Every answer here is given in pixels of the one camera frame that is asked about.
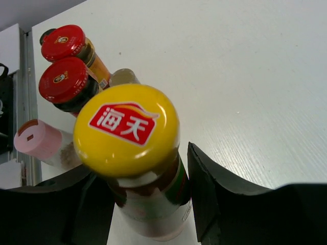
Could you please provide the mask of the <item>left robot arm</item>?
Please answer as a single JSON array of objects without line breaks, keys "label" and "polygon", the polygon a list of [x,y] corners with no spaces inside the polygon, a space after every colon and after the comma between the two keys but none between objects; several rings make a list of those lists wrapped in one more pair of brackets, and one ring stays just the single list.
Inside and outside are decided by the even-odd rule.
[{"label": "left robot arm", "polygon": [[13,79],[8,76],[9,69],[1,63],[1,154],[10,152],[13,149]]}]

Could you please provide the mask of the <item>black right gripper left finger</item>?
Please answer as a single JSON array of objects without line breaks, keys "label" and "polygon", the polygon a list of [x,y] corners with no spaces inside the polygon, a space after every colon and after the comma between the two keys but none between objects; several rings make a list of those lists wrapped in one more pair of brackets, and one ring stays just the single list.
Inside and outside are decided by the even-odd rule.
[{"label": "black right gripper left finger", "polygon": [[36,186],[1,190],[1,244],[106,244],[108,184],[83,165]]}]

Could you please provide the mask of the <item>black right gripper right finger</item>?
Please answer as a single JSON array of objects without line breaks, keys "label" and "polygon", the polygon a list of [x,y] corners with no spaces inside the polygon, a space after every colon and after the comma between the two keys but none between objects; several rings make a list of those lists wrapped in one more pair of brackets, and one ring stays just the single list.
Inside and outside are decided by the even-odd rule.
[{"label": "black right gripper right finger", "polygon": [[188,145],[188,171],[201,244],[326,244],[326,184],[269,189]]}]

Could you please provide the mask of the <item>yellow cap sauce bottle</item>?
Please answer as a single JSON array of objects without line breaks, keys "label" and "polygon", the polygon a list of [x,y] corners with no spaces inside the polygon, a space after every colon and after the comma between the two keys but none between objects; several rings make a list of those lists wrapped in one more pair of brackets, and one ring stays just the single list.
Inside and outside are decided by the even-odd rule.
[{"label": "yellow cap sauce bottle", "polygon": [[179,117],[163,92],[141,84],[106,89],[82,108],[73,136],[78,157],[108,183],[135,232],[157,241],[181,233],[191,189]]}]

